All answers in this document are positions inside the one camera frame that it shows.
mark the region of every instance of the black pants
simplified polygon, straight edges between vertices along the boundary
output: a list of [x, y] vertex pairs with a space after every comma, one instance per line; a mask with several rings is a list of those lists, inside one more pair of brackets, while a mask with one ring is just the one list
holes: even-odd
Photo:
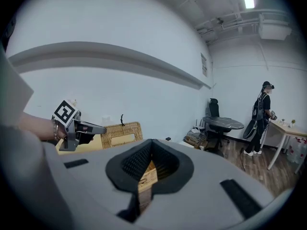
[[245, 149], [245, 152], [250, 153], [253, 151], [253, 147], [255, 146], [255, 151], [259, 152], [260, 151], [260, 139], [262, 137], [263, 131], [265, 130], [267, 124], [266, 122], [261, 119], [257, 121], [257, 130], [254, 138], [250, 141], [248, 147]]

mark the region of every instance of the black office chair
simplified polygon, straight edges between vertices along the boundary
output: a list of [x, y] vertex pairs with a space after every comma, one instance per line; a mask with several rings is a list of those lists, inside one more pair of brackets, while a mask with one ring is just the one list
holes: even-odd
[[[218, 101], [217, 99], [213, 99], [210, 98], [211, 101], [209, 103], [209, 109], [210, 109], [210, 113], [211, 113], [211, 117], [219, 117], [220, 113], [219, 113], [219, 105], [218, 105]], [[219, 130], [221, 129], [220, 127], [214, 126], [214, 125], [209, 125], [210, 129], [215, 130], [217, 133], [219, 132]], [[231, 131], [230, 128], [222, 128], [223, 129], [223, 133], [228, 133]], [[222, 138], [223, 140], [227, 140], [227, 143], [229, 143], [230, 141], [227, 138]]]

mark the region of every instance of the ceiling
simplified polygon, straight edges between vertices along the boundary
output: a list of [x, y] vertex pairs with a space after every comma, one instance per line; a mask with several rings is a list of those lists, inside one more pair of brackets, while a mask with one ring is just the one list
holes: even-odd
[[233, 36], [258, 33], [260, 13], [267, 13], [275, 18], [281, 18], [282, 15], [282, 20], [285, 20], [293, 27], [292, 30], [299, 34], [282, 0], [254, 0], [255, 8], [251, 10], [245, 9], [244, 0], [163, 1], [181, 13], [207, 44]]

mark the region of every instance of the backpack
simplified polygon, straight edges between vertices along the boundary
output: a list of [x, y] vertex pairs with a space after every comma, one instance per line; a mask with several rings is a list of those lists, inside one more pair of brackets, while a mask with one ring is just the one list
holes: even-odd
[[252, 119], [253, 120], [261, 120], [263, 119], [263, 100], [265, 97], [267, 97], [268, 95], [265, 93], [263, 96], [260, 95], [254, 106], [253, 106], [253, 114], [252, 114]]

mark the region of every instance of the white wall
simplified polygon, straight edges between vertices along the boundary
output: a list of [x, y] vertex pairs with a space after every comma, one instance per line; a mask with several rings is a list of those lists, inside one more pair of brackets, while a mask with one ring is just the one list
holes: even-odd
[[[53, 43], [104, 43], [158, 58], [212, 85], [207, 46], [159, 0], [28, 0], [16, 21], [9, 57]], [[202, 74], [201, 53], [208, 59], [208, 77]]]
[[[204, 116], [198, 100], [200, 95], [202, 99], [210, 95], [206, 87], [197, 90], [112, 69], [43, 69], [21, 76], [35, 91], [25, 108], [29, 114], [51, 118], [62, 99], [76, 99], [84, 121], [119, 124], [123, 114], [124, 122], [140, 122], [144, 138], [171, 137], [173, 141], [182, 140], [196, 119]], [[103, 122], [103, 116], [110, 116], [111, 122]]]
[[[268, 63], [267, 70], [261, 47]], [[297, 44], [260, 40], [257, 36], [217, 42], [209, 47], [213, 58], [213, 97], [218, 99], [220, 116], [242, 122], [251, 120], [251, 109], [264, 81], [275, 86], [271, 110], [279, 119], [307, 130], [307, 61], [306, 51]], [[243, 130], [229, 136], [242, 138]], [[269, 129], [266, 144], [277, 146], [280, 134]]]
[[[159, 0], [28, 0], [16, 20], [9, 57], [54, 43], [102, 43], [150, 55], [212, 85], [207, 46], [184, 19]], [[202, 74], [201, 53], [208, 59], [207, 78]], [[135, 71], [142, 63], [128, 66], [131, 63], [101, 58], [94, 59], [100, 60], [101, 68], [67, 63], [61, 67], [65, 59], [27, 59], [27, 65], [42, 66], [29, 72], [18, 66], [35, 91], [26, 112], [51, 118], [60, 100], [76, 99], [84, 121], [108, 125], [102, 117], [109, 115], [111, 123], [118, 124], [124, 114], [124, 122], [140, 122], [144, 138], [169, 136], [180, 141], [196, 119], [204, 116], [211, 96], [206, 86], [191, 87], [158, 68]], [[55, 60], [57, 68], [48, 69]], [[125, 70], [118, 70], [126, 65]]]

